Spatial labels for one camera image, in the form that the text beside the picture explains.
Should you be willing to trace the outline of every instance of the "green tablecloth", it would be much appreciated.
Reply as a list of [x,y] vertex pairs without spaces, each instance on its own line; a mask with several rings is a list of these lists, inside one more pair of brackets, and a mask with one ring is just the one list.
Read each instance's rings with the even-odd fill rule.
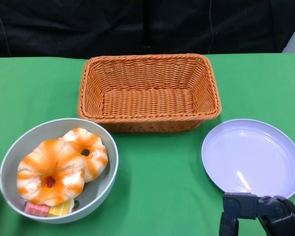
[[[222,101],[219,118],[191,132],[113,134],[120,158],[116,182],[106,201],[78,222],[47,225],[29,220],[14,212],[0,193],[0,236],[217,236],[222,192],[202,166],[202,141],[222,121],[252,118],[276,126],[295,142],[295,54],[209,59]],[[0,59],[0,164],[30,128],[77,117],[84,62]],[[241,220],[239,235],[265,233],[259,222]]]

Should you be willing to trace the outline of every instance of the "donut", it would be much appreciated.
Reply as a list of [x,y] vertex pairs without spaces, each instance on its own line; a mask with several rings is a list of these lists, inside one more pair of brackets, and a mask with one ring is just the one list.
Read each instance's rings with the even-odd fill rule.
[[83,128],[75,128],[66,133],[62,139],[83,156],[85,162],[85,183],[96,179],[103,172],[107,165],[108,157],[106,148],[97,135]]
[[48,206],[60,205],[80,195],[85,163],[64,140],[43,141],[20,162],[17,189],[25,200]]

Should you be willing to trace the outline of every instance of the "orange wicker basket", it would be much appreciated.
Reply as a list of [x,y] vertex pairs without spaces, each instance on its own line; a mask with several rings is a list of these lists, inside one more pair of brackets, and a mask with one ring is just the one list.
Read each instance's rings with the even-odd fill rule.
[[84,66],[78,115],[109,131],[191,130],[220,113],[212,66],[205,56],[104,56]]

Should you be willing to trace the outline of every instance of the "black backdrop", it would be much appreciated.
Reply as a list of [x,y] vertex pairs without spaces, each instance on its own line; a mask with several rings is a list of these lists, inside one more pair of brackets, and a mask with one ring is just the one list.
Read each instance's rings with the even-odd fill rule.
[[[210,0],[0,0],[13,57],[200,53]],[[210,53],[282,52],[295,0],[212,0]],[[0,57],[7,57],[0,24]]]

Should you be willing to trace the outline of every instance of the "white plate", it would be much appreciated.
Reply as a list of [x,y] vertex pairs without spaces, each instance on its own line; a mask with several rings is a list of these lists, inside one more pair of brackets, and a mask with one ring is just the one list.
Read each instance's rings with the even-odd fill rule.
[[295,144],[264,122],[234,119],[219,124],[202,144],[202,162],[224,192],[286,198],[295,193]]

